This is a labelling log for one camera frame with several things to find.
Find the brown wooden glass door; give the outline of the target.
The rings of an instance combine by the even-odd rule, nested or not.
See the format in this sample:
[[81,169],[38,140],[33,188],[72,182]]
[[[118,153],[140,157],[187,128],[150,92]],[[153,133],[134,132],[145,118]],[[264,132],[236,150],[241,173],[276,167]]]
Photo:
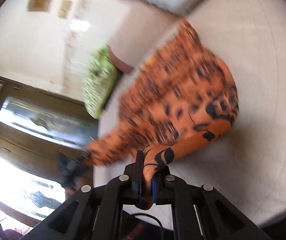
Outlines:
[[27,225],[65,199],[56,157],[79,157],[98,122],[81,102],[0,77],[0,211]]

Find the green patterned pillow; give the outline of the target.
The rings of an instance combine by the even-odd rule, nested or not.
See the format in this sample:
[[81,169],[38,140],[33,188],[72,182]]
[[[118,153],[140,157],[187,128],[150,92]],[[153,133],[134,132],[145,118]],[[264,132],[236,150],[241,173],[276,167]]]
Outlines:
[[110,59],[106,44],[91,53],[83,83],[83,102],[94,119],[100,117],[118,77],[119,71]]

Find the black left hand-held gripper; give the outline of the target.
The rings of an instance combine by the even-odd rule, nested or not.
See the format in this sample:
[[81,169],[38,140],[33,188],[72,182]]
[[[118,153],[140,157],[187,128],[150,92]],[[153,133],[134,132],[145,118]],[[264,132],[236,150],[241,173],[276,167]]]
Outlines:
[[75,192],[78,180],[90,170],[90,166],[85,163],[85,156],[71,158],[59,152],[55,160],[60,175],[58,182],[63,188]]

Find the orange black floral garment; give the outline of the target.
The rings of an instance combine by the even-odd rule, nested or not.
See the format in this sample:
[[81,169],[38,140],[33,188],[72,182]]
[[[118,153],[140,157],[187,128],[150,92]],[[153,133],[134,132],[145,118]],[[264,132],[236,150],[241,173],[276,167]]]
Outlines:
[[88,164],[144,154],[139,208],[153,204],[152,179],[163,167],[219,139],[238,115],[235,81],[187,20],[154,54],[119,101],[118,125],[87,146]]

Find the beige quilted bed mattress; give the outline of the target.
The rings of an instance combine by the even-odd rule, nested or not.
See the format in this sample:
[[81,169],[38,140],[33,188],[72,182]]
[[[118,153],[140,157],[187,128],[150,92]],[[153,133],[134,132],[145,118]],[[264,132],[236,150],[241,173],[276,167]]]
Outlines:
[[269,226],[286,217],[286,1],[204,0],[188,21],[230,68],[240,112],[226,136],[170,170]]

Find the small wall switch plate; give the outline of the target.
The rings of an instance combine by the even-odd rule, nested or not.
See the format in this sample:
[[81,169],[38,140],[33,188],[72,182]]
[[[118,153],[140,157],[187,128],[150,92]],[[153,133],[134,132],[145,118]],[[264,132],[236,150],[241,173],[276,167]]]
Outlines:
[[68,17],[69,12],[71,11],[71,8],[72,8],[71,0],[61,0],[57,16],[59,18],[66,19]]

